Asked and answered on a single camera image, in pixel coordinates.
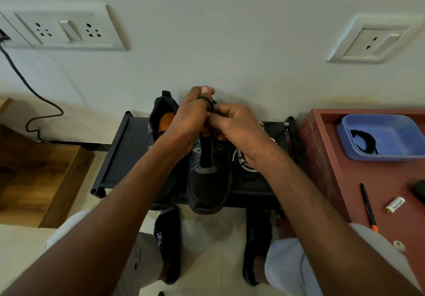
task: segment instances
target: shoe tongue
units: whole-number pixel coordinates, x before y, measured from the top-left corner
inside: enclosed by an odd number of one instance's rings
[[[204,137],[200,135],[201,138],[201,163],[200,167],[202,168],[208,168],[213,166],[213,159],[211,157],[211,143],[212,143],[212,137]]]

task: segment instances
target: pen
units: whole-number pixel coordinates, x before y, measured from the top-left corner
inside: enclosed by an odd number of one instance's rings
[[[368,213],[369,224],[371,225],[371,229],[378,231],[378,226],[376,225],[375,217],[373,216],[372,207],[369,203],[368,194],[366,193],[366,188],[363,183],[360,183],[360,190],[362,191],[363,201],[365,203],[366,211]]]

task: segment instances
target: shoe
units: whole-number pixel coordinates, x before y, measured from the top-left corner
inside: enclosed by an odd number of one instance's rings
[[[155,104],[148,121],[148,131],[152,136],[152,142],[163,135],[178,110],[177,102],[171,97],[169,91],[162,91],[162,96],[155,99]],[[152,210],[165,210],[172,206],[180,190],[186,185],[187,159],[180,160],[166,178],[162,188],[153,201]]]
[[[232,185],[229,142],[202,134],[189,153],[186,197],[198,214],[214,214],[226,203]]]
[[[180,277],[181,268],[181,223],[176,206],[158,215],[153,235],[164,263],[169,265],[165,283],[172,285]]]
[[[253,271],[256,256],[267,257],[272,240],[272,224],[263,210],[247,209],[247,243],[243,254],[242,275],[249,286],[257,286]]]

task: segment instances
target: black sock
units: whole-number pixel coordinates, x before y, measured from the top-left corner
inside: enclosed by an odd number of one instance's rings
[[[255,281],[254,259],[256,256],[266,258],[272,240],[272,225],[263,210],[247,210],[247,244],[243,255],[242,274],[250,286],[258,285]]]
[[[153,234],[158,242],[162,259],[167,259],[170,267],[167,271],[167,284],[173,284],[180,276],[180,215],[174,207],[159,214],[155,221]]]

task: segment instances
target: black cable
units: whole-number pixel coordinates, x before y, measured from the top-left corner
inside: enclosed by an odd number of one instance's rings
[[[41,136],[40,136],[40,131],[41,129],[33,129],[33,130],[29,130],[29,124],[31,122],[33,122],[34,120],[37,119],[46,119],[46,118],[51,118],[51,117],[60,117],[63,116],[64,112],[62,110],[61,107],[59,107],[58,105],[54,104],[53,102],[44,99],[41,95],[39,95],[37,92],[34,91],[33,88],[31,88],[31,86],[28,84],[28,82],[25,80],[25,78],[23,77],[23,75],[19,72],[19,70],[16,68],[15,64],[13,63],[12,59],[10,58],[9,54],[3,49],[3,47],[1,46],[1,43],[5,40],[10,39],[8,36],[3,36],[0,38],[0,51],[4,54],[4,56],[6,57],[7,61],[9,62],[10,66],[12,67],[13,71],[15,71],[16,74],[18,74],[18,77],[22,80],[22,82],[25,84],[25,86],[40,100],[47,102],[48,104],[54,106],[57,110],[60,111],[60,113],[56,114],[56,115],[48,115],[48,116],[40,116],[40,117],[34,117],[29,119],[29,121],[25,124],[25,130],[27,132],[37,132],[37,137],[41,142],[45,142]]]

